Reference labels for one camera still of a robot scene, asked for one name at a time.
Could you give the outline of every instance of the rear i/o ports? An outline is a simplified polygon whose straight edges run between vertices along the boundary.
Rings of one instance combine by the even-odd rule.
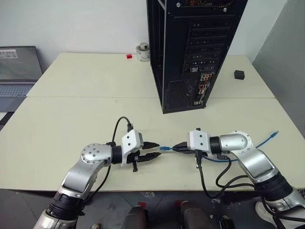
[[[201,105],[202,104],[202,101],[196,101],[194,102],[194,105]]]
[[[203,90],[199,91],[199,94],[205,94],[205,92],[206,92],[206,89],[203,89]]]
[[[202,100],[204,98],[205,94],[201,95],[201,98],[200,98],[200,102],[202,103]]]
[[[207,89],[209,87],[209,84],[201,84],[199,86],[199,90]]]
[[[212,76],[213,76],[213,74],[201,74],[200,81],[209,80]]]

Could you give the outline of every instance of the cable plug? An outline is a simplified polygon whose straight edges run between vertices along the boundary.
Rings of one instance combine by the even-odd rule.
[[[127,132],[130,132],[131,130],[133,130],[133,125],[131,123],[127,124]]]
[[[161,146],[159,147],[160,151],[167,151],[167,150],[172,150],[173,148],[168,147],[168,146]]]
[[[109,145],[109,146],[113,147],[113,146],[116,146],[116,143],[115,142],[107,142],[106,145]]]
[[[279,132],[278,130],[275,131],[273,134],[270,135],[270,137],[275,137],[278,134],[278,132]]]
[[[228,160],[228,156],[226,156],[226,155],[221,155],[221,154],[217,154],[217,159],[218,159],[218,160]]]
[[[195,157],[196,157],[196,168],[199,168],[199,165],[202,163],[202,151],[201,150],[195,150]]]

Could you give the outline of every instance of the small black box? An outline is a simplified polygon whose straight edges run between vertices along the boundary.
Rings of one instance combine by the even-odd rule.
[[[237,80],[243,80],[244,79],[244,71],[235,70],[234,78],[237,79]]]

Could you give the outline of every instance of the black connector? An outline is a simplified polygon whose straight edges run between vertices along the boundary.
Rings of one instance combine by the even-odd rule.
[[[131,123],[127,124],[127,132],[130,132],[131,130],[133,130],[133,125]]]
[[[195,157],[196,157],[197,165],[201,165],[202,158],[203,158],[202,151],[201,150],[195,150]]]
[[[226,156],[226,155],[221,155],[221,154],[217,154],[217,159],[218,159],[218,160],[228,160],[228,156]]]
[[[132,166],[133,166],[133,172],[135,173],[135,172],[138,172],[138,166],[137,166],[137,162],[136,161],[133,161],[132,162]]]
[[[106,145],[114,147],[114,146],[116,146],[116,143],[115,142],[107,142]]]

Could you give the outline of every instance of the laptop keyboard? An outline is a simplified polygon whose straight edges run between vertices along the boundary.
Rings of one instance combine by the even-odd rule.
[[[32,85],[0,85],[0,97],[26,97]]]

